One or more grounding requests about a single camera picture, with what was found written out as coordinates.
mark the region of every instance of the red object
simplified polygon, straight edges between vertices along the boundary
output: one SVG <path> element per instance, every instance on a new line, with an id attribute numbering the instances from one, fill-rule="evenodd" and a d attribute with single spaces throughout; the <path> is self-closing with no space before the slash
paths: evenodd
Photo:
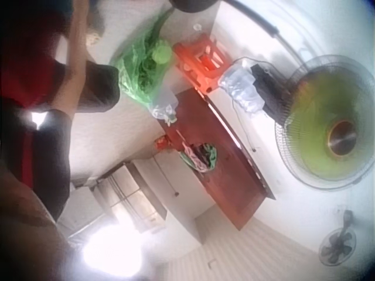
<path id="1" fill-rule="evenodd" d="M 155 147 L 158 151 L 173 148 L 171 140 L 167 135 L 161 136 L 155 141 Z"/>
<path id="2" fill-rule="evenodd" d="M 206 34 L 191 44 L 175 44 L 173 51 L 179 59 L 179 70 L 203 94 L 218 87 L 218 80 L 230 66 L 230 62 Z"/>
<path id="3" fill-rule="evenodd" d="M 54 53 L 64 18 L 48 12 L 22 18 L 2 41 L 1 95 L 29 108 L 51 94 Z"/>

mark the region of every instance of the fan hub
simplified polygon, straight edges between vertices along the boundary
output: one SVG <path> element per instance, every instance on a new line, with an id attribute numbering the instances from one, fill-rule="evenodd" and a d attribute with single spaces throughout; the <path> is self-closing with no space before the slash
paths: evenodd
<path id="1" fill-rule="evenodd" d="M 349 121 L 339 121 L 328 135 L 328 147 L 336 156 L 348 155 L 356 146 L 357 132 L 354 124 Z"/>

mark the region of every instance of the hand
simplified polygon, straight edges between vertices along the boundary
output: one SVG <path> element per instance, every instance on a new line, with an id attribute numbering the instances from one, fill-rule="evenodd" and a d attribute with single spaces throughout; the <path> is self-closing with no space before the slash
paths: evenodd
<path id="1" fill-rule="evenodd" d="M 88 13 L 90 9 L 89 0 L 72 0 L 73 10 Z"/>

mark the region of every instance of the bright light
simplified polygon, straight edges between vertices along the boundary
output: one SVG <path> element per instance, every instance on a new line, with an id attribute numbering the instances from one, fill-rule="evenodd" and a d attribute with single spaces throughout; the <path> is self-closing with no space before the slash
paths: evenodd
<path id="1" fill-rule="evenodd" d="M 46 119 L 47 112 L 38 113 L 38 112 L 31 112 L 32 121 L 36 124 L 36 129 L 39 129 L 41 124 Z"/>
<path id="2" fill-rule="evenodd" d="M 140 234 L 120 225 L 102 228 L 91 237 L 83 249 L 83 256 L 92 268 L 131 277 L 141 268 Z"/>

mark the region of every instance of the green plastic bag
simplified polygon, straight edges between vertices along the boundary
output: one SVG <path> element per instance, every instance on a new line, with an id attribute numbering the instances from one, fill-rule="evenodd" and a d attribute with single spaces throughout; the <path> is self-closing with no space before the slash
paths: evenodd
<path id="1" fill-rule="evenodd" d="M 172 59 L 171 46 L 159 38 L 161 27 L 172 12 L 170 9 L 160 16 L 153 27 L 112 61 L 119 71 L 120 90 L 144 105 L 150 104 L 158 94 Z"/>

